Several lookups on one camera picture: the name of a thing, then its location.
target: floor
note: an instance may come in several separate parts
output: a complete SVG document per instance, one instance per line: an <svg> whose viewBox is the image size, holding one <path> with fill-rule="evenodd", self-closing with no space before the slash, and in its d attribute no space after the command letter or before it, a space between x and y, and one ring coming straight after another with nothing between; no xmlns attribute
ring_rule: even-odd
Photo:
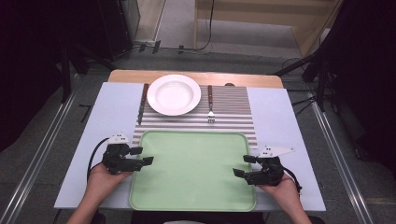
<svg viewBox="0 0 396 224"><path fill-rule="evenodd" d="M189 20L193 14L190 10L193 10L192 0L166 1L157 36L157 40L162 41L161 47L191 47L192 27ZM201 26L206 30L205 21ZM234 30L227 41L221 36L225 30ZM202 44L205 43L204 32L199 39ZM156 54L148 50L132 51L114 64L121 69L271 74L300 59L301 54L289 27L213 22L211 42L202 54L178 55L172 50L160 50ZM38 173L33 176L34 184L25 190L29 193L23 199L20 210L15 211L17 216L11 221L0 219L1 223L50 223L56 218L57 210L53 204L84 131L84 116L87 113L84 105L94 104L97 92L109 75L109 71L101 64L92 62L90 67L87 76L75 77L75 95L67 108L68 113L61 120L62 125L49 144L49 151L43 156L44 162L37 167ZM306 89L316 86L315 82L301 81L303 71L303 68L299 68L282 77L291 102L306 100L310 94ZM57 118L61 98L62 89L59 89L49 98L20 139L0 154L0 211L6 211L14 190L18 189L25 172L32 166L36 149L41 148L42 140L47 137L47 129L53 118ZM304 108L308 103L298 104L294 110L296 113L302 111L296 118L327 208L326 212L308 214L321 217L326 223L392 223L396 220L396 181L392 174L375 161L357 159L353 142L340 118L332 110L330 102L325 101L326 112L319 117L315 104ZM336 147L340 149L370 215L364 220L360 218L360 211L354 209L351 199L357 195L351 195L347 190L347 182L342 177L343 167L337 165L332 147L329 146L329 138L323 132L325 128L318 118L325 118L331 126ZM64 223L71 213L72 211L62 211L57 223ZM107 217L107 223L129 223L131 216L130 211L104 210L103 213ZM267 223L288 221L282 213L275 212L271 213Z"/></svg>

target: gray carpet floor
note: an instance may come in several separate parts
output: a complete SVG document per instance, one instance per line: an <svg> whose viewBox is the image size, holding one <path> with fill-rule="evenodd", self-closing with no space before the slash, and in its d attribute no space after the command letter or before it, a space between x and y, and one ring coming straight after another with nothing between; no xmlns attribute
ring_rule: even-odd
<svg viewBox="0 0 396 224"><path fill-rule="evenodd" d="M204 71L244 74L271 74L292 61L283 58L268 58L236 54L210 53L205 55L181 54L160 50L152 54L133 51L117 59L114 64L120 69ZM51 223L57 210L53 208L60 186L67 172L79 138L87 120L83 120L87 108L79 105L93 105L109 71L101 64L90 63L90 71L83 76L76 98L65 117L45 163L17 217L16 223ZM286 89L306 90L301 80L304 70L299 68L282 77ZM306 91L290 91L290 101L308 98ZM62 89L57 90L39 111L18 141L0 153L0 212L3 212L14 189L22 179L31 159L35 155L44 135L60 107ZM299 111L305 104L294 107ZM356 158L351 140L340 118L325 102L326 116L332 125L344 157L357 181L362 196L375 223L392 223L396 220L396 181L385 167L375 161L361 161ZM335 166L326 139L321 131L314 110L305 109L297 120L312 162L315 175L327 208L326 212L308 212L321 217L326 223L359 223L346 188ZM129 223L131 212L118 210L102 211L107 223ZM57 223L65 223L72 211L63 210ZM267 223L289 223L281 212L271 213Z"/></svg>

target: light green tray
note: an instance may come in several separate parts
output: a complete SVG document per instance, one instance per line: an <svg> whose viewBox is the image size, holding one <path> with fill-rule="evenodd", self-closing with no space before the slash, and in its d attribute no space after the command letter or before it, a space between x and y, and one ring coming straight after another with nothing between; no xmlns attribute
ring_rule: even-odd
<svg viewBox="0 0 396 224"><path fill-rule="evenodd" d="M248 140L241 133L147 131L139 158L150 166L134 173L130 204L148 211L250 211L255 190L233 175L251 171L243 156Z"/></svg>

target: gray placemat stripe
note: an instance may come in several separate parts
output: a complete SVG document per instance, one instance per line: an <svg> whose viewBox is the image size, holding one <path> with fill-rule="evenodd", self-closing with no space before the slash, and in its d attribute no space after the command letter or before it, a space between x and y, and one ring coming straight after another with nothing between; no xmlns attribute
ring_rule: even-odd
<svg viewBox="0 0 396 224"><path fill-rule="evenodd" d="M145 104L141 125L136 123L133 146L138 146L145 131L185 131L185 132L233 132L242 133L249 148L257 148L257 138L251 116L248 92L245 87L213 87L213 111L215 123L207 122L209 112L207 86L200 86L201 101L189 113L180 116L165 116Z"/></svg>

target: table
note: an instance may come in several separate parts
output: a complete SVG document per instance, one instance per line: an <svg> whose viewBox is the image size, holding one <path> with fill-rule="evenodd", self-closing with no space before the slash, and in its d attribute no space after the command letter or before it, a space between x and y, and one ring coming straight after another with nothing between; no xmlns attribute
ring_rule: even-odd
<svg viewBox="0 0 396 224"><path fill-rule="evenodd" d="M75 156L67 171L54 205L55 208L74 209L78 206L86 186L86 168L93 148L102 139L123 132L134 134L134 124L143 82L151 83L158 77L181 74L194 78L200 85L247 86L248 99L259 147L291 146L296 150L283 155L281 162L291 169L303 186L301 201L307 211L325 211L303 138L294 117L289 96L279 77L264 75L115 70L104 83L92 109L87 126L81 136ZM93 163L102 159L106 146L99 147ZM132 178L128 177L101 205L103 208L132 209L129 192ZM256 189L257 203L253 211L280 210L276 202L265 192Z"/></svg>
<svg viewBox="0 0 396 224"><path fill-rule="evenodd" d="M215 0L213 20L267 23L291 26L303 57L323 31L332 26L342 0ZM210 19L211 0L195 0L194 39L198 20Z"/></svg>

